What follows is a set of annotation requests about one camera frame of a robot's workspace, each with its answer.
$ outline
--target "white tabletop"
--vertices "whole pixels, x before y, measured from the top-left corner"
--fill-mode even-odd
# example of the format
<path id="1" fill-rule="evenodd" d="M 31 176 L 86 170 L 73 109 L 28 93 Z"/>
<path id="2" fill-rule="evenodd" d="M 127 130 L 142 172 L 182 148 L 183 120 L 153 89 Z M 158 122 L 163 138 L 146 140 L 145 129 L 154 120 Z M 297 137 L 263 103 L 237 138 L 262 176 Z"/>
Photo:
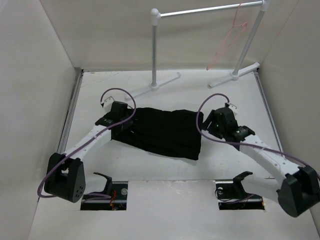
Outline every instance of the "white tabletop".
<path id="1" fill-rule="evenodd" d="M 158 79 L 176 72 L 158 71 Z M 238 107 L 236 119 L 239 125 L 253 129 L 265 143 L 277 149 L 252 72 L 214 89 L 209 89 L 207 83 L 228 71 L 179 72 L 180 79 L 137 97 L 137 106 L 197 111 L 209 95 L 223 93 Z M 149 84 L 150 78 L 149 71 L 85 73 L 67 148 L 84 137 L 95 121 L 105 114 L 99 103 L 104 90 L 111 87 L 134 90 Z M 110 94 L 117 101 L 124 101 L 123 92 Z M 214 97 L 203 108 L 204 117 L 211 109 L 223 107 L 224 102 L 222 97 Z M 159 156 L 111 141 L 97 153 L 90 168 L 111 176 L 114 181 L 130 180 L 127 211 L 79 211 L 79 202 L 40 199 L 30 240 L 319 239 L 310 211 L 292 218 L 278 204 L 267 199 L 265 211 L 219 210 L 213 179 L 231 179 L 244 171 L 270 177 L 251 158 L 227 144 L 202 138 L 199 160 L 194 161 Z"/>

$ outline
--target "vertical metal pole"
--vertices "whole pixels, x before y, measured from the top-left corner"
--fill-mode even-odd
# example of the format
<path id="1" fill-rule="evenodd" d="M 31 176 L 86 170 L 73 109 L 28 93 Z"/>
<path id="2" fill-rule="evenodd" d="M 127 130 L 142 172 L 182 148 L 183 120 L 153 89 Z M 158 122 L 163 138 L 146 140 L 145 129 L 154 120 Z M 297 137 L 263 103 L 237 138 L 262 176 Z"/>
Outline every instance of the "vertical metal pole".
<path id="1" fill-rule="evenodd" d="M 152 83 L 151 87 L 157 86 L 157 26 L 152 26 Z"/>
<path id="2" fill-rule="evenodd" d="M 254 23 L 254 25 L 252 27 L 252 30 L 250 32 L 249 38 L 245 43 L 243 51 L 242 51 L 242 53 L 240 55 L 240 58 L 239 58 L 236 66 L 235 66 L 234 71 L 232 72 L 232 75 L 234 75 L 234 76 L 238 75 L 238 72 L 239 72 L 239 69 L 241 67 L 241 64 L 243 63 L 243 61 L 244 61 L 244 59 L 245 59 L 245 57 L 247 55 L 247 52 L 248 52 L 248 50 L 250 48 L 250 45 L 251 45 L 251 43 L 252 43 L 252 41 L 253 41 L 253 39 L 255 37 L 255 34 L 256 34 L 257 30 L 258 30 L 258 27 L 259 27 L 259 25 L 261 23 L 261 20 L 262 20 L 264 14 L 265 14 L 265 11 L 261 11 L 260 10 L 258 16 L 256 17 L 256 20 L 255 20 L 255 23 Z"/>

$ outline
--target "cable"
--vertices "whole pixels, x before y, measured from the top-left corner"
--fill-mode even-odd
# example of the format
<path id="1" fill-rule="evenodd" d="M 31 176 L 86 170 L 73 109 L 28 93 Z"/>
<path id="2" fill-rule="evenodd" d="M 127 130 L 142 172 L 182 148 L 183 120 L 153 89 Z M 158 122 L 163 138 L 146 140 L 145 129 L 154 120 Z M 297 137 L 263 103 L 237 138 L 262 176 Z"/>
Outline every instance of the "cable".
<path id="1" fill-rule="evenodd" d="M 214 96 L 222 96 L 222 97 L 225 97 L 225 99 L 227 100 L 227 103 L 230 102 L 229 98 L 222 94 L 222 93 L 214 93 L 212 95 L 210 95 L 209 97 L 206 98 L 206 100 L 203 101 L 203 103 L 200 105 L 199 107 L 199 110 L 198 112 L 196 113 L 196 118 L 195 118 L 195 126 L 196 126 L 196 129 L 198 130 L 198 132 L 206 139 L 208 140 L 211 140 L 213 142 L 216 142 L 216 143 L 221 143 L 221 144 L 229 144 L 229 145 L 233 145 L 233 146 L 247 146 L 247 147 L 252 147 L 252 148 L 257 148 L 257 149 L 261 149 L 263 151 L 267 151 L 267 152 L 271 152 L 271 153 L 274 153 L 274 154 L 280 154 L 280 155 L 284 155 L 290 159 L 293 159 L 305 166 L 309 166 L 309 164 L 307 164 L 305 161 L 301 160 L 300 158 L 298 157 L 295 157 L 295 156 L 292 156 L 288 153 L 285 153 L 285 152 L 282 152 L 282 151 L 278 151 L 278 150 L 274 150 L 274 149 L 271 149 L 271 148 L 268 148 L 268 147 L 263 147 L 263 146 L 259 146 L 259 145 L 255 145 L 255 144 L 250 144 L 250 143 L 243 143 L 243 142 L 231 142 L 231 141 L 222 141 L 222 140 L 217 140 L 217 139 L 214 139 L 212 137 L 209 137 L 207 135 L 205 135 L 201 129 L 199 128 L 199 115 L 200 115 L 200 112 L 201 112 L 201 109 L 203 108 L 203 106 L 206 104 L 206 102 L 208 102 L 211 98 L 213 98 Z M 319 181 L 320 181 L 320 174 L 319 173 L 316 173 Z"/>
<path id="2" fill-rule="evenodd" d="M 98 137 L 100 134 L 104 133 L 105 131 L 107 131 L 107 130 L 115 127 L 115 126 L 121 125 L 121 124 L 129 121 L 129 120 L 135 115 L 136 109 L 137 109 L 136 101 L 134 100 L 134 97 L 133 97 L 128 91 L 126 91 L 126 90 L 124 90 L 124 89 L 122 89 L 122 88 L 118 88 L 118 87 L 109 88 L 108 90 L 106 90 L 106 91 L 102 94 L 102 96 L 101 96 L 101 98 L 100 98 L 100 102 L 102 102 L 104 95 L 105 95 L 107 92 L 112 91 L 112 90 L 119 90 L 119 91 L 125 92 L 126 94 L 129 95 L 129 97 L 132 99 L 132 102 L 133 102 L 133 112 L 132 112 L 132 114 L 131 114 L 128 118 L 126 118 L 126 119 L 124 119 L 124 120 L 122 120 L 122 121 L 120 121 L 120 122 L 114 123 L 114 124 L 112 124 L 112 125 L 110 125 L 110 126 L 107 126 L 107 127 L 104 128 L 104 129 L 102 129 L 100 132 L 98 132 L 95 136 L 93 136 L 90 140 L 88 140 L 88 141 L 87 141 L 86 143 L 84 143 L 82 146 L 78 147 L 76 150 L 74 150 L 74 151 L 71 152 L 70 154 L 66 155 L 57 165 L 55 165 L 55 166 L 45 175 L 45 177 L 43 178 L 43 180 L 40 182 L 39 187 L 38 187 L 38 189 L 37 189 L 37 194 L 38 194 L 39 198 L 48 199 L 48 198 L 54 198 L 54 197 L 56 197 L 56 196 L 54 196 L 54 195 L 43 195 L 43 194 L 42 194 L 42 189 L 44 188 L 45 182 L 48 180 L 48 178 L 49 178 L 66 160 L 68 160 L 70 157 L 72 157 L 72 155 L 74 155 L 75 153 L 79 152 L 81 149 L 83 149 L 84 147 L 86 147 L 87 145 L 89 145 L 90 143 L 92 143 L 92 142 L 96 139 L 96 137 Z"/>

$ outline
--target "metal pole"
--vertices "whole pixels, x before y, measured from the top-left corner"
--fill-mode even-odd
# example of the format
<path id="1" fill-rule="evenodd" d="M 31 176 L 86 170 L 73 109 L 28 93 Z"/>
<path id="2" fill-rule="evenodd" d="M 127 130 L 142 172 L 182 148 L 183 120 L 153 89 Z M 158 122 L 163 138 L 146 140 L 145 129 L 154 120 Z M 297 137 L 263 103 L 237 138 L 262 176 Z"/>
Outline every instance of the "metal pole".
<path id="1" fill-rule="evenodd" d="M 157 86 L 157 26 L 152 26 L 152 83 Z"/>
<path id="2" fill-rule="evenodd" d="M 234 71 L 232 72 L 232 75 L 234 75 L 234 76 L 238 75 L 238 72 L 239 72 L 239 69 L 241 67 L 241 64 L 243 63 L 243 61 L 244 61 L 244 59 L 245 59 L 245 57 L 247 55 L 247 52 L 248 52 L 248 50 L 250 48 L 250 45 L 251 45 L 251 43 L 252 43 L 252 41 L 253 41 L 253 39 L 255 37 L 255 34 L 256 34 L 257 30 L 258 30 L 258 27 L 259 27 L 259 25 L 261 23 L 261 20 L 262 20 L 264 14 L 265 14 L 265 11 L 261 11 L 260 10 L 258 16 L 256 17 L 255 23 L 254 23 L 254 25 L 252 27 L 252 30 L 251 30 L 250 35 L 248 37 L 248 40 L 246 41 L 246 43 L 244 45 L 243 51 L 242 51 L 242 53 L 240 55 L 240 58 L 239 58 L 236 66 L 235 66 Z"/>
<path id="3" fill-rule="evenodd" d="M 262 6 L 263 1 L 252 1 L 252 2 L 244 2 L 241 4 L 241 8 L 246 7 L 257 7 Z M 186 14 L 196 14 L 201 12 L 213 12 L 213 11 L 219 11 L 219 10 L 230 10 L 230 9 L 236 9 L 239 7 L 238 4 L 231 4 L 231 5 L 225 5 L 225 6 L 214 6 L 214 7 L 207 7 L 207 8 L 200 8 L 200 9 L 193 9 L 193 10 L 186 10 L 186 11 L 175 11 L 175 12 L 168 12 L 168 13 L 161 13 L 161 18 L 166 17 L 173 17 L 177 15 L 186 15 Z"/>

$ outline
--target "black garment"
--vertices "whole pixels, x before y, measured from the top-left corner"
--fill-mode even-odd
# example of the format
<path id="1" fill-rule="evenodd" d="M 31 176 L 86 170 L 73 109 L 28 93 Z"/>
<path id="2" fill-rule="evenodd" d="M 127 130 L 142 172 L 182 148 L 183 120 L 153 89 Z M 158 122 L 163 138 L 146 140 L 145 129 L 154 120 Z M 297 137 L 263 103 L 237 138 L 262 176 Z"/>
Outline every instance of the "black garment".
<path id="1" fill-rule="evenodd" d="M 175 158 L 198 160 L 201 135 L 196 128 L 196 112 L 137 108 L 133 125 L 114 139 L 145 151 Z M 199 125 L 204 115 L 199 115 Z"/>

